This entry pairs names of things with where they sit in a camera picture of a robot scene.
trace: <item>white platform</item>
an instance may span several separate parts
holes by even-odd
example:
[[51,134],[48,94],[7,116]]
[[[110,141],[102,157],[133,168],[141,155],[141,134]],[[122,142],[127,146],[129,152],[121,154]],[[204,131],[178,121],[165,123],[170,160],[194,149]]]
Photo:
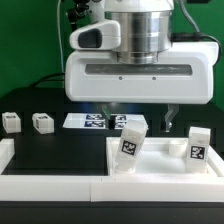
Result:
[[146,139],[133,175],[113,172],[119,138],[107,138],[109,176],[1,175],[0,201],[224,202],[224,162],[217,153],[209,148],[208,173],[185,173],[184,161],[167,155],[170,140]]

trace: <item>white tray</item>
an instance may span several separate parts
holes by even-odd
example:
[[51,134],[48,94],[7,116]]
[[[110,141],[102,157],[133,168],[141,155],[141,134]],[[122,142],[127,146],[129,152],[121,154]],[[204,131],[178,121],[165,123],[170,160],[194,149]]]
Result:
[[224,162],[218,154],[209,148],[208,173],[186,173],[184,160],[168,156],[170,140],[147,138],[136,173],[124,175],[114,173],[120,139],[107,138],[110,176],[92,184],[92,201],[224,202]]

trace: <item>black table surface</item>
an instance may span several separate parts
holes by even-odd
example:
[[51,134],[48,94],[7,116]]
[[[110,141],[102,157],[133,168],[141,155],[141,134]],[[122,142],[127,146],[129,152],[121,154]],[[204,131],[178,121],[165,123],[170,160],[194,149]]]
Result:
[[[224,152],[224,112],[213,104],[182,105],[170,133],[160,124],[167,105],[108,104],[111,113],[142,114],[148,137],[187,137],[191,126],[210,128],[211,146]],[[106,137],[120,130],[65,129],[68,113],[102,113],[101,103],[72,103],[64,89],[21,88],[0,99],[0,113],[16,112],[22,132],[7,134],[0,122],[0,140],[15,139],[15,156],[3,175],[107,175]],[[47,113],[55,133],[40,135],[32,115]],[[223,203],[137,202],[0,202],[0,223],[221,223]]]

